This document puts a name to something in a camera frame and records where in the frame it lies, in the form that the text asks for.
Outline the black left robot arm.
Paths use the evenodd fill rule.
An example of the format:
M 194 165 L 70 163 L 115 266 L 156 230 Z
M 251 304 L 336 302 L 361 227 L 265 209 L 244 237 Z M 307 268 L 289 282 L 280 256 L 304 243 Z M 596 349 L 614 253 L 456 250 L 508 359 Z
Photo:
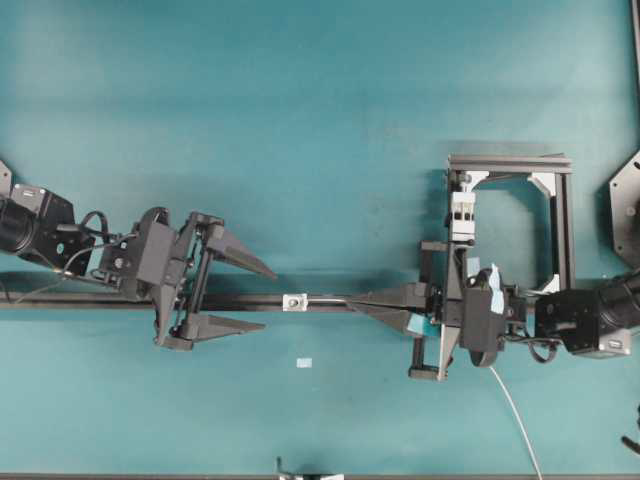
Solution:
M 62 278 L 112 288 L 128 301 L 149 301 L 155 311 L 155 344 L 181 351 L 258 328 L 202 313 L 211 262 L 276 276 L 219 217 L 192 212 L 175 229 L 169 211 L 154 207 L 130 232 L 116 234 L 102 212 L 77 221 L 69 201 L 32 186 L 15 186 L 1 199 L 1 250 Z

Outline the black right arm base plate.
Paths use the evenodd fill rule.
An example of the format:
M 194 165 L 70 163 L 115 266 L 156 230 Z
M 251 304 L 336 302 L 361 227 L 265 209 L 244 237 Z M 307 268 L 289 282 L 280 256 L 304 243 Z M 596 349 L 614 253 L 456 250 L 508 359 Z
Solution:
M 639 152 L 609 182 L 613 248 L 630 267 L 639 267 Z

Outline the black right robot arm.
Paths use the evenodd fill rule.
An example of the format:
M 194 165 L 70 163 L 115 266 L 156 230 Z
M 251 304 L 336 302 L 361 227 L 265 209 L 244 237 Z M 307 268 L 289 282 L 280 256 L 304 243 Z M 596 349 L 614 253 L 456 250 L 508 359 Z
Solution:
M 410 377 L 444 380 L 455 347 L 480 368 L 492 366 L 508 343 L 526 346 L 539 363 L 552 361 L 560 347 L 600 359 L 630 354 L 639 325 L 638 271 L 592 289 L 527 292 L 505 284 L 495 265 L 474 266 L 469 246 L 423 242 L 419 281 L 346 301 L 413 337 Z

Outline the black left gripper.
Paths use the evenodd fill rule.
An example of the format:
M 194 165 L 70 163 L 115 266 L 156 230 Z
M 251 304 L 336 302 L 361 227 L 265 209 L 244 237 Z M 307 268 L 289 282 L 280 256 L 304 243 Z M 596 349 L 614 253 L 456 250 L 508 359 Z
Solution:
M 147 210 L 134 223 L 131 237 L 116 240 L 104 249 L 99 263 L 102 281 L 134 302 L 150 300 L 155 309 L 156 345 L 186 350 L 188 342 L 174 337 L 169 321 L 176 300 L 186 282 L 192 260 L 189 247 L 198 230 L 203 235 L 204 272 L 218 260 L 238 268 L 276 279 L 277 275 L 256 257 L 221 223 L 210 223 L 208 215 L 193 212 L 185 225 L 176 230 L 169 224 L 169 211 L 163 207 Z M 242 335 L 265 328 L 264 324 L 219 316 L 190 314 L 187 338 L 202 342 L 231 335 Z

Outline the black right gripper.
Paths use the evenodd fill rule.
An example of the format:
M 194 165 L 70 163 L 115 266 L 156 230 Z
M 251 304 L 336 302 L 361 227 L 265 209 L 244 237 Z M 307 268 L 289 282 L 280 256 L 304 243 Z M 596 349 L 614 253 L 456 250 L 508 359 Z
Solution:
M 445 380 L 457 346 L 469 352 L 474 366 L 493 366 L 504 347 L 501 336 L 506 327 L 506 287 L 502 277 L 505 309 L 502 315 L 498 315 L 490 310 L 488 277 L 491 265 L 481 268 L 477 258 L 467 255 L 467 249 L 455 249 L 452 243 L 423 241 L 420 250 L 420 278 L 426 284 L 406 283 L 350 296 L 347 301 L 360 303 L 355 305 L 356 311 L 401 334 L 419 335 L 413 343 L 408 370 L 412 379 Z M 395 309 L 424 307 L 425 317 Z M 439 329 L 439 353 L 435 365 L 425 363 L 425 318 Z

